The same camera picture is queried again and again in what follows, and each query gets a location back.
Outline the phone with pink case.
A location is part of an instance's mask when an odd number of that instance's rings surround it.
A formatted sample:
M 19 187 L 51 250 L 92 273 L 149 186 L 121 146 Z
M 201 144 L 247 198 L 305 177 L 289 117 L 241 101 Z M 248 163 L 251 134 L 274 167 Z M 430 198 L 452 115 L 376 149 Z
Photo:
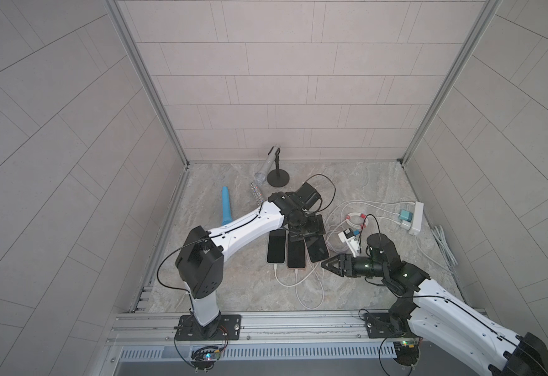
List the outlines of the phone with pink case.
M 290 269 L 304 269 L 306 267 L 304 238 L 293 234 L 288 236 L 287 267 Z

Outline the phone with grey case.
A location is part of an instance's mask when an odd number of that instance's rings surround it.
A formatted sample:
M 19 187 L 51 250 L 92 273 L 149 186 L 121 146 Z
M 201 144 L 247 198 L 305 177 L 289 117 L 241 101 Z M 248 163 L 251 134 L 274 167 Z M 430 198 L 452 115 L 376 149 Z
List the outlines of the phone with grey case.
M 270 231 L 266 262 L 269 264 L 285 263 L 286 246 L 287 232 L 285 229 Z

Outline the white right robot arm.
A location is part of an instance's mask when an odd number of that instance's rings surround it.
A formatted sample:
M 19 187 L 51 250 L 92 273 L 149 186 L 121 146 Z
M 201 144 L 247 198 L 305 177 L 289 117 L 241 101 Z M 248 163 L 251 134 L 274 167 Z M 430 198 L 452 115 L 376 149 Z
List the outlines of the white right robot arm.
M 380 279 L 397 297 L 388 311 L 394 337 L 427 339 L 479 375 L 548 375 L 548 348 L 536 335 L 519 335 L 466 305 L 403 261 L 387 236 L 366 242 L 366 255 L 339 254 L 321 266 L 339 277 Z

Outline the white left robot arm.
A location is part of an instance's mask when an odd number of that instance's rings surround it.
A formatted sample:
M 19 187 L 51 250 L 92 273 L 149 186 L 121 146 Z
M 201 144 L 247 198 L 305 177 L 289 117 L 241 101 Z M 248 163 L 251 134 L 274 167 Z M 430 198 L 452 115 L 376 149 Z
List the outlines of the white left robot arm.
M 175 266 L 189 288 L 192 316 L 202 329 L 219 326 L 222 316 L 216 290 L 222 283 L 224 265 L 232 255 L 257 238 L 286 227 L 296 238 L 325 234 L 320 214 L 310 212 L 294 193 L 272 194 L 257 209 L 222 227 L 192 229 Z

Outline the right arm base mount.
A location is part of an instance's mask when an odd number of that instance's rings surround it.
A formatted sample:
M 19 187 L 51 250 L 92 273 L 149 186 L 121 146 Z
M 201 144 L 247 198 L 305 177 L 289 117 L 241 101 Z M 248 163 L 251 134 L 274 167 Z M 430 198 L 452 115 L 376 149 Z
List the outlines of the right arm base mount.
M 368 338 L 402 338 L 407 330 L 400 324 L 394 323 L 388 313 L 371 312 L 361 309 L 358 312 L 359 318 L 364 322 Z

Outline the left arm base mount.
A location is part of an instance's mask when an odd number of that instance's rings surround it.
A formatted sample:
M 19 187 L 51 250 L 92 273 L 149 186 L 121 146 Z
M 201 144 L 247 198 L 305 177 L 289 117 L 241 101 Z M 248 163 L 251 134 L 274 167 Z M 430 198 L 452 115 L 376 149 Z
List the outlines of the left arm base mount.
M 194 315 L 183 315 L 176 327 L 177 341 L 236 341 L 240 337 L 241 315 L 222 315 L 207 326 L 198 324 Z

